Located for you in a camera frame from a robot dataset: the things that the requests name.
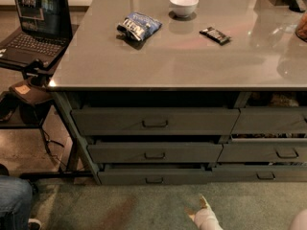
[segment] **cabinet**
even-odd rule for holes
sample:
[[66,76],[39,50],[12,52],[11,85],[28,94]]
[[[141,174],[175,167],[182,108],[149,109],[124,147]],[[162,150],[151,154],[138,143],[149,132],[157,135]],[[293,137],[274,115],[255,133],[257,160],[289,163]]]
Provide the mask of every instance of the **cabinet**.
[[271,104],[274,92],[262,93],[267,100],[255,103],[253,94],[110,91],[65,96],[100,184],[306,181],[305,103]]

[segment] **drawer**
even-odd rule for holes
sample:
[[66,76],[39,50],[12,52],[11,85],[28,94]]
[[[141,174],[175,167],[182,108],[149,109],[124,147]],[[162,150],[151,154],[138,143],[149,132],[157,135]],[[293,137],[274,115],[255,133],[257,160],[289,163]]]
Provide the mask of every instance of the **drawer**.
[[306,162],[307,142],[238,142],[224,144],[219,162]]
[[233,134],[307,133],[307,108],[244,108],[233,128]]
[[98,177],[104,185],[203,184],[211,181],[212,172],[202,165],[106,165]]
[[210,143],[97,143],[89,145],[94,163],[216,162],[222,145]]
[[307,181],[307,166],[221,165],[212,173],[220,181]]
[[239,111],[226,108],[95,108],[73,110],[81,135],[229,135]]

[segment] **white dog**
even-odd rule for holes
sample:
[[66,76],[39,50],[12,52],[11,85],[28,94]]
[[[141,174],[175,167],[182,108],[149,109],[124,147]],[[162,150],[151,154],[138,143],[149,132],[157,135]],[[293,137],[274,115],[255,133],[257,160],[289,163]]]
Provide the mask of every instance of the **white dog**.
[[201,209],[196,213],[191,209],[185,208],[190,219],[195,222],[200,230],[223,230],[210,204],[203,195],[200,195],[200,204]]

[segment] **white bowl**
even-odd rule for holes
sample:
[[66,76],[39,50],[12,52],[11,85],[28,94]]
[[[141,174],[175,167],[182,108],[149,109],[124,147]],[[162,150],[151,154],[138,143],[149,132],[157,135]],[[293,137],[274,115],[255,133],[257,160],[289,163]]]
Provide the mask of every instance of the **white bowl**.
[[188,17],[195,10],[199,0],[170,0],[171,8],[178,17]]

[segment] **dog's ear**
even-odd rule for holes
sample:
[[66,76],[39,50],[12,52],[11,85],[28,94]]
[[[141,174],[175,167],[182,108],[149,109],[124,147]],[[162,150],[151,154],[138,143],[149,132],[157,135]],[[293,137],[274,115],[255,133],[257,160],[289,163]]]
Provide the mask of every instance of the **dog's ear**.
[[207,208],[211,208],[210,205],[208,204],[207,200],[204,198],[203,195],[199,195],[200,197],[200,205],[201,205],[201,209],[207,209]]
[[185,211],[185,213],[189,216],[189,218],[192,220],[192,221],[194,221],[194,218],[195,218],[195,212],[192,210],[192,209],[190,209],[190,208],[188,208],[188,207],[184,207],[184,211]]

